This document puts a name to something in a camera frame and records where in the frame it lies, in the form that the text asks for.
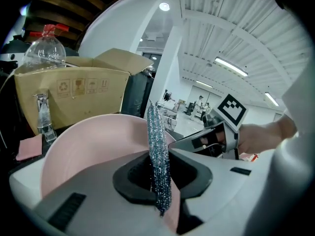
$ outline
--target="white column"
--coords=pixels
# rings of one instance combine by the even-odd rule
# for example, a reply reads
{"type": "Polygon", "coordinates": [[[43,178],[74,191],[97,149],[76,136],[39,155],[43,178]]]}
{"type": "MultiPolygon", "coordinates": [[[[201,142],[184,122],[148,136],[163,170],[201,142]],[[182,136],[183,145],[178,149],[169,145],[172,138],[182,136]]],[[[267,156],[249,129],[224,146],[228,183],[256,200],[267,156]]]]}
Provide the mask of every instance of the white column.
{"type": "Polygon", "coordinates": [[[89,27],[78,53],[94,58],[111,49],[136,52],[140,38],[162,0],[120,0],[89,27]]]}
{"type": "Polygon", "coordinates": [[[157,74],[154,78],[149,98],[156,103],[161,100],[166,88],[169,72],[173,62],[176,62],[178,49],[183,37],[183,27],[173,26],[171,33],[166,42],[161,60],[157,68],[157,74]]]}

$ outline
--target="floor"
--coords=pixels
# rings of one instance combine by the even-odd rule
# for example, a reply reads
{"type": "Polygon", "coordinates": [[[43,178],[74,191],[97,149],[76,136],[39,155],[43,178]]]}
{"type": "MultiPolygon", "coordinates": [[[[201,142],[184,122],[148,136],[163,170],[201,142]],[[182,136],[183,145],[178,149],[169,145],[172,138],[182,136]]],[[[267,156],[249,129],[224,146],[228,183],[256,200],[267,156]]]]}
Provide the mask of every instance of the floor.
{"type": "Polygon", "coordinates": [[[186,137],[202,130],[203,122],[197,117],[190,120],[190,117],[191,116],[188,116],[183,112],[178,112],[176,118],[177,125],[174,131],[186,137]]]}

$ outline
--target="cardboard box flap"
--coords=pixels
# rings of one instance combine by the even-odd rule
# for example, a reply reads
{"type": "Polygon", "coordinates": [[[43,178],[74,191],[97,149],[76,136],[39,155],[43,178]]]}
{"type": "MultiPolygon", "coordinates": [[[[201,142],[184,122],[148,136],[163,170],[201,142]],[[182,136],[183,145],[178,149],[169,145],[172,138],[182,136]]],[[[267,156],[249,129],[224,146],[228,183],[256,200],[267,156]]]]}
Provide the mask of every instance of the cardboard box flap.
{"type": "Polygon", "coordinates": [[[143,71],[149,65],[154,63],[152,60],[138,54],[116,48],[100,54],[94,60],[107,63],[110,66],[115,67],[117,70],[129,72],[131,75],[143,71]]]}
{"type": "Polygon", "coordinates": [[[91,67],[93,66],[93,59],[92,58],[82,58],[78,56],[68,56],[65,58],[65,62],[82,66],[82,67],[91,67]]]}

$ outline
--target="person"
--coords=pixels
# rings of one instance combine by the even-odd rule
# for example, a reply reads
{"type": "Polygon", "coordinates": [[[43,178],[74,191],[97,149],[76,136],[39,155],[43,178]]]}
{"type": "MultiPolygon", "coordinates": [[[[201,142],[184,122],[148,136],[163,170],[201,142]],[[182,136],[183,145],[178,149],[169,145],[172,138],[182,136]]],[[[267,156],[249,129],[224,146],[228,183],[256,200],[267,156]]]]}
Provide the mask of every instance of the person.
{"type": "Polygon", "coordinates": [[[209,102],[206,103],[206,105],[204,106],[203,110],[202,110],[202,113],[201,113],[201,117],[200,117],[200,120],[202,120],[203,116],[205,114],[209,114],[210,113],[210,106],[209,106],[209,102]]]}
{"type": "MultiPolygon", "coordinates": [[[[239,154],[258,154],[276,148],[284,139],[293,137],[296,131],[288,110],[285,110],[279,120],[266,125],[244,124],[240,127],[239,154]]],[[[224,143],[224,132],[216,135],[218,141],[224,143]]]]}
{"type": "Polygon", "coordinates": [[[199,99],[196,101],[195,108],[193,109],[193,112],[190,116],[190,119],[193,120],[194,116],[197,114],[198,110],[202,107],[202,98],[203,96],[199,96],[199,99]]]}

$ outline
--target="round ceiling light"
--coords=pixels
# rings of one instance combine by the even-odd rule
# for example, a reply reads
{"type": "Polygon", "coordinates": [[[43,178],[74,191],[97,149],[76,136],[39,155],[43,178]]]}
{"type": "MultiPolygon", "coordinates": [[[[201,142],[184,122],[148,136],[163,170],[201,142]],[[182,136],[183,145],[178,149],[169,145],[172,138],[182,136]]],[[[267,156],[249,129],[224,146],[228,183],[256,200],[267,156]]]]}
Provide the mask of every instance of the round ceiling light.
{"type": "Polygon", "coordinates": [[[161,10],[163,10],[163,11],[168,11],[168,10],[169,10],[169,4],[166,3],[166,2],[161,2],[161,3],[159,4],[159,8],[160,8],[161,10]]]}

